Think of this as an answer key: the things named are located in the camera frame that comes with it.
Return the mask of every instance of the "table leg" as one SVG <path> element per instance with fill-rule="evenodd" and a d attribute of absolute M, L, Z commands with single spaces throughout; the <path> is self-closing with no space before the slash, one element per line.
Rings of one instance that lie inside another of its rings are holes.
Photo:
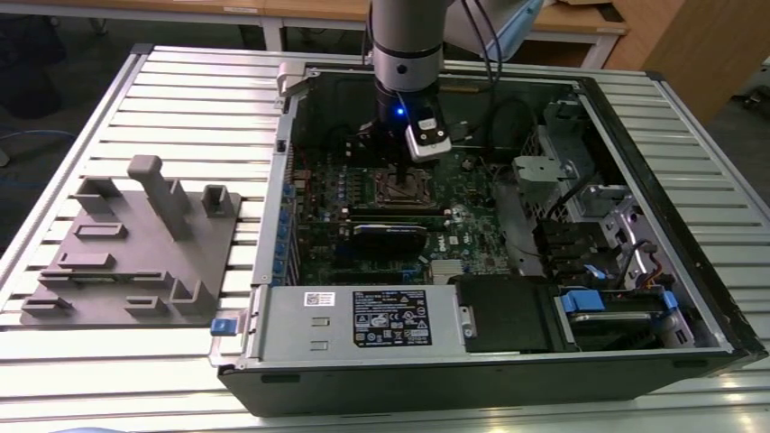
<path fill-rule="evenodd" d="M 284 50 L 284 24 L 279 17 L 264 16 L 263 18 L 264 46 L 268 51 Z"/>
<path fill-rule="evenodd" d="M 599 36 L 599 40 L 594 45 L 591 45 L 591 49 L 588 50 L 588 54 L 586 54 L 586 59 L 582 61 L 580 67 L 586 69 L 603 68 L 610 53 L 615 48 L 615 43 L 618 43 L 618 36 L 615 34 L 603 34 Z"/>

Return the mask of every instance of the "circuit board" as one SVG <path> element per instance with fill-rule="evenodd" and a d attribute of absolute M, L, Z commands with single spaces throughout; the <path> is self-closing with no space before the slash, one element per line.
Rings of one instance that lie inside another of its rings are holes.
<path fill-rule="evenodd" d="M 409 169 L 400 182 L 392 168 L 340 165 L 331 157 L 296 170 L 300 284 L 431 284 L 429 263 L 447 259 L 461 261 L 463 273 L 509 273 L 492 180 L 463 152 Z M 421 250 L 405 258 L 351 256 L 345 239 L 357 226 L 424 227 Z"/>

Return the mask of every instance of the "barcode sticker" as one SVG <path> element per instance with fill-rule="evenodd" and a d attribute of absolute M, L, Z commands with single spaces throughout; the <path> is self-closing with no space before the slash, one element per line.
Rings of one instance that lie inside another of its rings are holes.
<path fill-rule="evenodd" d="M 332 291 L 305 291 L 304 292 L 304 306 L 305 307 L 333 307 L 335 293 Z"/>
<path fill-rule="evenodd" d="M 614 33 L 614 34 L 626 34 L 626 31 L 623 29 L 614 29 L 612 27 L 599 27 L 596 29 L 596 32 L 599 33 Z"/>
<path fill-rule="evenodd" d="M 253 7 L 224 7 L 225 12 L 237 12 L 240 14 L 256 14 L 259 11 Z"/>

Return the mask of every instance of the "gray plastic stand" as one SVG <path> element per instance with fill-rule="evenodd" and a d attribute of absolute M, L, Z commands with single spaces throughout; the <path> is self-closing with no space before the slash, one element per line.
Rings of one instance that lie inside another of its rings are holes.
<path fill-rule="evenodd" d="M 21 307 L 24 325 L 209 325 L 240 195 L 221 185 L 185 193 L 161 166 L 156 156 L 130 160 L 144 192 L 84 179 L 73 196 L 82 211 Z"/>

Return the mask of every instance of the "slotted metal table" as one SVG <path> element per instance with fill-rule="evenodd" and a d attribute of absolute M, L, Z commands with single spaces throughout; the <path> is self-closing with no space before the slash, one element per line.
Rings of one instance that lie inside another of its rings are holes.
<path fill-rule="evenodd" d="M 164 160 L 187 191 L 225 183 L 245 199 L 219 308 L 247 305 L 275 143 L 275 76 L 287 60 L 357 57 L 152 47 L 133 53 L 0 262 L 0 431 L 744 431 L 770 429 L 770 360 L 635 401 L 376 417 L 260 419 L 215 376 L 208 329 L 25 330 L 20 307 L 54 258 L 82 176 L 125 176 L 133 154 Z M 483 65 L 448 62 L 449 69 Z M 739 307 L 770 345 L 770 210 L 666 82 L 643 73 L 508 67 L 595 78 Z M 239 339 L 217 350 L 239 352 Z"/>

